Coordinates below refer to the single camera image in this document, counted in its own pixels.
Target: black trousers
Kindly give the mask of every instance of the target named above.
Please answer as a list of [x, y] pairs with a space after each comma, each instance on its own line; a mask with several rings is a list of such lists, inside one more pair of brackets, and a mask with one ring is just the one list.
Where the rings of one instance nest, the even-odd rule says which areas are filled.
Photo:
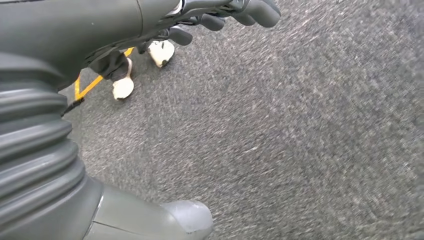
[[[151, 41], [137, 45], [138, 53], [147, 51]], [[112, 51], [109, 55], [93, 62], [89, 66], [95, 73], [112, 82], [125, 78], [128, 73], [128, 60], [123, 52]]]

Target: gray robot arm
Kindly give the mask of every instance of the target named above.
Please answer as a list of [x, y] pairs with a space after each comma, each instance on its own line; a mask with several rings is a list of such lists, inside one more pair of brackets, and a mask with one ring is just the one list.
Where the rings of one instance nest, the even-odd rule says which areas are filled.
[[229, 16], [272, 27], [280, 14], [268, 0], [0, 0], [0, 239], [206, 238], [202, 203], [157, 205], [89, 177], [58, 90], [112, 50]]

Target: gray carpet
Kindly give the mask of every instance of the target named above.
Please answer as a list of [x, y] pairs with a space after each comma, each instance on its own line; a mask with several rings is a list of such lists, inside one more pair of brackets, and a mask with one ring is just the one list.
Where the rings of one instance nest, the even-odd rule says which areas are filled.
[[204, 202], [212, 240], [419, 239], [423, 1], [278, 6], [272, 29], [189, 28], [164, 69], [131, 55], [129, 99], [102, 81], [66, 116], [87, 171]]

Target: white shoe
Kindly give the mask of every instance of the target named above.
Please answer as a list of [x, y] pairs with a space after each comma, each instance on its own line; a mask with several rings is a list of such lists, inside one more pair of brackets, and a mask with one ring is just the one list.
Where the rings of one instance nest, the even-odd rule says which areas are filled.
[[126, 76], [118, 81], [113, 82], [113, 97], [115, 100], [127, 98], [134, 90], [134, 82], [131, 79], [131, 70], [133, 69], [133, 61], [128, 60], [128, 73]]
[[168, 41], [153, 41], [147, 48], [148, 53], [158, 68], [165, 66], [175, 52], [174, 45]]

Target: person's leg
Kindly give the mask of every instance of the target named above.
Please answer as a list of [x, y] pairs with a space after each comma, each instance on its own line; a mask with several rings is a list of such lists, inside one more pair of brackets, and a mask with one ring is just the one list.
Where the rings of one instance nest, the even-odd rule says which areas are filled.
[[104, 79], [113, 82], [113, 97], [116, 100], [127, 98], [134, 89], [130, 77], [133, 63], [124, 53], [113, 51], [89, 66]]

